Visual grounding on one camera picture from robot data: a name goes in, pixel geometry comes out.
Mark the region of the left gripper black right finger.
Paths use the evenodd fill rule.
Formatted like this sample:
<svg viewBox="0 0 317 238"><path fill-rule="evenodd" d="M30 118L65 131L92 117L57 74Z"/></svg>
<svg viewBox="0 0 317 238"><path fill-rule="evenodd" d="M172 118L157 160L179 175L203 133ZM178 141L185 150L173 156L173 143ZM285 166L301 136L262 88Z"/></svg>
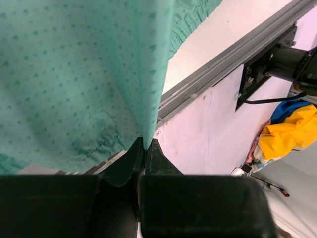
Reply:
<svg viewBox="0 0 317 238"><path fill-rule="evenodd" d="M242 176L184 175L154 139L140 179L145 238L275 238L264 192Z"/></svg>

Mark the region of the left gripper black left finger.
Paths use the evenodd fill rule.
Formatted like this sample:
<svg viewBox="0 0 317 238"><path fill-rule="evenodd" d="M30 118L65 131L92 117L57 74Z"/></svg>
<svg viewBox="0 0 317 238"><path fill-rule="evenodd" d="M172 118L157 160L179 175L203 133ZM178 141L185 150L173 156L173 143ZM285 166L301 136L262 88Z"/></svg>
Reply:
<svg viewBox="0 0 317 238"><path fill-rule="evenodd" d="M3 238L135 238L143 139L96 174L2 175Z"/></svg>

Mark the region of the orange and teal jacket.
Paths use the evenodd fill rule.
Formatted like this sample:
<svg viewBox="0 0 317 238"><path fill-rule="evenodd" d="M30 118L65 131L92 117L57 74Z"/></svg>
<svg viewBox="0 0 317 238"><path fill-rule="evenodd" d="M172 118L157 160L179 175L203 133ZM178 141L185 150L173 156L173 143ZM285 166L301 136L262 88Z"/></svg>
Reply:
<svg viewBox="0 0 317 238"><path fill-rule="evenodd" d="M3 0L0 172L148 148L167 65L218 0Z"/></svg>

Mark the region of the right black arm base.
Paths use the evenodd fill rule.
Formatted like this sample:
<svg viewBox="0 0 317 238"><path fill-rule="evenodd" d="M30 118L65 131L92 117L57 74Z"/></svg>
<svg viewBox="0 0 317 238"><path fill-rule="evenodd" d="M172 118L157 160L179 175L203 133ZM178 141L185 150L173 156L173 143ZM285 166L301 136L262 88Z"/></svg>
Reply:
<svg viewBox="0 0 317 238"><path fill-rule="evenodd" d="M244 63L236 108L243 103L267 104L317 95L317 48L294 48L297 26L293 25ZM286 98L250 100L271 77L292 83L295 95Z"/></svg>

